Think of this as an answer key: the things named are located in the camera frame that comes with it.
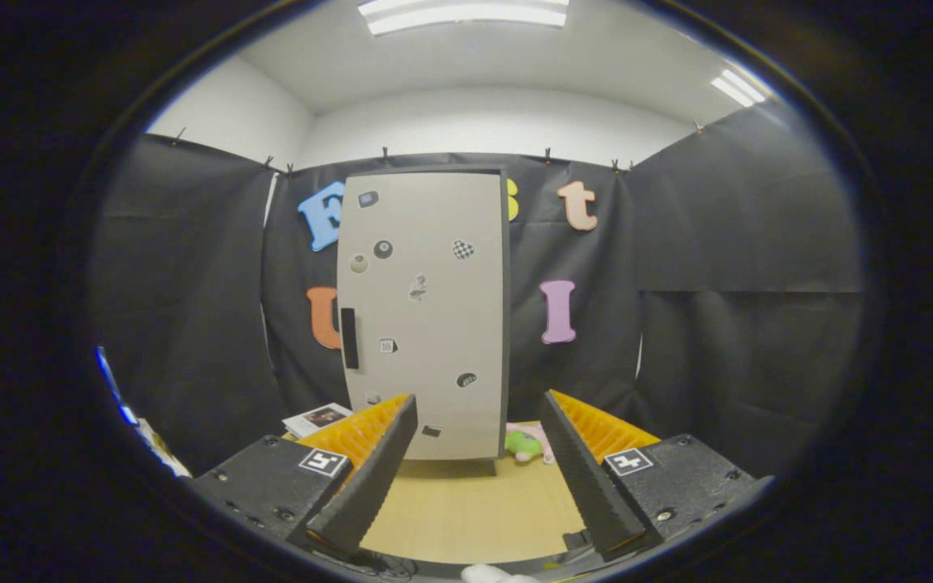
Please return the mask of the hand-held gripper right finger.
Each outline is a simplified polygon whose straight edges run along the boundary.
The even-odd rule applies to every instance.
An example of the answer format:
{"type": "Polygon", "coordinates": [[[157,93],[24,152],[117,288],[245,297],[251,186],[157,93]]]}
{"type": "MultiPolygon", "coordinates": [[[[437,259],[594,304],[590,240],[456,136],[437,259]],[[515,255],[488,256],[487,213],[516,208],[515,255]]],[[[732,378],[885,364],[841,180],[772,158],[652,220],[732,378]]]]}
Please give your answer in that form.
{"type": "Polygon", "coordinates": [[[555,390],[544,395],[539,421],[589,543],[604,560],[682,538],[768,482],[693,435],[658,438],[555,390]]]}

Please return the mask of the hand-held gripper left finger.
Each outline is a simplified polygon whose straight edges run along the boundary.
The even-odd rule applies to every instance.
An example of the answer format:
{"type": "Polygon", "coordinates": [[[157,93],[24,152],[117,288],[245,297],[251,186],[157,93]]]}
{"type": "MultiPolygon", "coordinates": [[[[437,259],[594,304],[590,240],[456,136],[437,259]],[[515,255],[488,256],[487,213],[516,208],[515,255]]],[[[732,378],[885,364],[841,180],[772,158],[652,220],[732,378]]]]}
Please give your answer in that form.
{"type": "Polygon", "coordinates": [[[191,486],[272,538],[348,560],[360,552],[417,428],[415,396],[401,394],[300,440],[263,436],[191,486]]]}

